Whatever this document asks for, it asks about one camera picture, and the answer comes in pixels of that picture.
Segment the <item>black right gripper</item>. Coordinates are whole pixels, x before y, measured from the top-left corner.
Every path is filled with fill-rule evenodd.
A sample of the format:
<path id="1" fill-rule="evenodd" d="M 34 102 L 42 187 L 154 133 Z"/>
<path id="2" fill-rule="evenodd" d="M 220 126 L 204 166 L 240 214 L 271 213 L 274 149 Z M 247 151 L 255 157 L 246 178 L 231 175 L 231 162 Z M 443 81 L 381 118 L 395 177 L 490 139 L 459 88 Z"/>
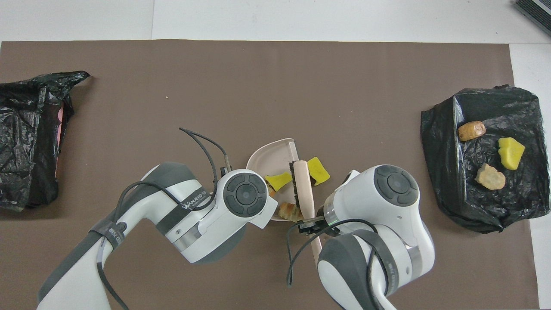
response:
<path id="1" fill-rule="evenodd" d="M 298 231 L 300 234 L 316 234 L 323 228 L 330 226 L 331 224 L 339 221 L 334 208 L 332 206 L 323 206 L 319 209 L 319 216 L 307 220 L 300 220 L 298 222 Z M 328 229 L 325 234 L 327 235 L 339 235 L 340 230 L 337 227 Z"/>

